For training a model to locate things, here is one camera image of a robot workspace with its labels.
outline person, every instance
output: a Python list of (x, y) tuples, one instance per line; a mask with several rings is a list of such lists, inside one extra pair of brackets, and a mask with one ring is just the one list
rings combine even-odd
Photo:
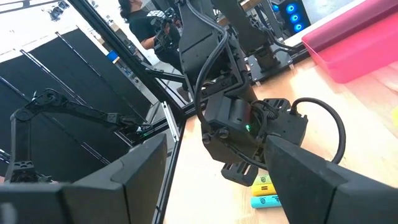
[[(155, 28), (150, 22), (157, 17), (164, 17), (162, 11), (144, 11), (141, 9), (141, 0), (119, 0), (120, 16), (129, 24), (131, 32), (137, 37), (141, 45), (149, 50), (155, 47)], [(173, 42), (180, 41), (180, 34), (173, 24), (167, 24), (164, 32), (169, 35)], [(157, 53), (156, 56), (162, 62), (169, 63), (175, 69), (182, 72), (180, 54), (177, 50), (167, 50)], [(177, 88), (179, 95), (187, 102), (190, 101), (188, 94), (188, 85), (186, 82)]]

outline pink tray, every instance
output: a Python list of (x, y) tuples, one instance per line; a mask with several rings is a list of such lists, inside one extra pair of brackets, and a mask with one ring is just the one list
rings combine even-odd
[(349, 82), (398, 60), (398, 12), (320, 50), (313, 32), (302, 42), (314, 61), (337, 83)]

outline yellow marker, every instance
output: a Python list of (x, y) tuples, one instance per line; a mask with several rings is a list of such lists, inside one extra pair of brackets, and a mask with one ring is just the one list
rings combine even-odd
[(394, 125), (395, 125), (396, 127), (398, 127), (398, 108), (395, 108), (395, 109), (392, 111), (392, 121), (394, 122)]
[(275, 195), (275, 187), (273, 184), (262, 184), (251, 186), (251, 193), (253, 196)]
[(271, 184), (271, 178), (269, 175), (258, 176), (254, 180), (252, 185), (259, 185), (259, 184)]

